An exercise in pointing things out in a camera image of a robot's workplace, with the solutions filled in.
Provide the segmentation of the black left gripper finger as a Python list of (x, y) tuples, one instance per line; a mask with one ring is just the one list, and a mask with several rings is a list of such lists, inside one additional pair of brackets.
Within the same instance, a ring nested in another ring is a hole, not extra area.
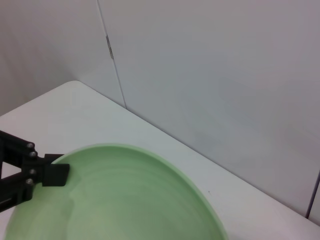
[(36, 184), (44, 187), (66, 185), (70, 165), (54, 164), (61, 154), (45, 154), (39, 157), (35, 144), (7, 132), (0, 132), (0, 163), (7, 163), (20, 172), (0, 179), (0, 211), (32, 199)]

